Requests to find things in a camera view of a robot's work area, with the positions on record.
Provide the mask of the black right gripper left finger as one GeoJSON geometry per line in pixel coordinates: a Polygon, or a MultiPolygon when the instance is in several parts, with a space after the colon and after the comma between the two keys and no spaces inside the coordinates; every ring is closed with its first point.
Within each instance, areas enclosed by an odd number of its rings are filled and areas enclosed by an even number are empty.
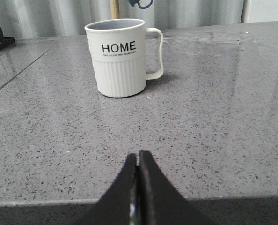
{"type": "Polygon", "coordinates": [[[118,176],[78,225],[136,225],[138,223],[137,157],[127,155],[118,176]]]}

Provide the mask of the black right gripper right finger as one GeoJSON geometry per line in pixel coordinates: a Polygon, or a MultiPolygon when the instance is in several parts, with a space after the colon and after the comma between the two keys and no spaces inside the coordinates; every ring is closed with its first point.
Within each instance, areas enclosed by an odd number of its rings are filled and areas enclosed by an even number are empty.
{"type": "Polygon", "coordinates": [[[214,225],[167,179],[151,152],[139,152],[140,209],[144,225],[214,225]]]}

